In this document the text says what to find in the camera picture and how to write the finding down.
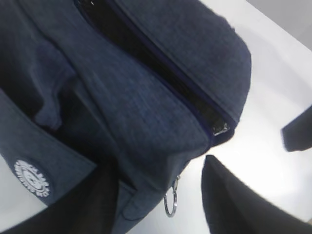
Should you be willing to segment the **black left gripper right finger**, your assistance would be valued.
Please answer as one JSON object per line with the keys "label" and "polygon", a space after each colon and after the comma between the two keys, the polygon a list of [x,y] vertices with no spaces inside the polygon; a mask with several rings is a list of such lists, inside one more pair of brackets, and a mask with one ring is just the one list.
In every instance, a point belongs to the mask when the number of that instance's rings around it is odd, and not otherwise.
{"label": "black left gripper right finger", "polygon": [[207,155],[201,176],[205,218],[212,234],[310,234],[311,224],[277,208]]}

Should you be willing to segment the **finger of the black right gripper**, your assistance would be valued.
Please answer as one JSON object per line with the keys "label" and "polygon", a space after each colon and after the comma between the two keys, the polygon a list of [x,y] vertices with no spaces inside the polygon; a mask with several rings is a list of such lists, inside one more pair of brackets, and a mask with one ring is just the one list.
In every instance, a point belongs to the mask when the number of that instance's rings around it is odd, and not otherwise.
{"label": "finger of the black right gripper", "polygon": [[312,147],[312,107],[293,119],[281,130],[287,152],[305,151]]}

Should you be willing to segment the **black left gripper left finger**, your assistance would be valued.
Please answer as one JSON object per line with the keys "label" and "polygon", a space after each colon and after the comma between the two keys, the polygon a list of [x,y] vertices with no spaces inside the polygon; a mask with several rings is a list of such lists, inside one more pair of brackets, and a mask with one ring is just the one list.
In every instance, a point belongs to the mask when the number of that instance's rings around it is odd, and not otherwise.
{"label": "black left gripper left finger", "polygon": [[57,202],[4,233],[110,234],[117,197],[117,164],[106,161]]}

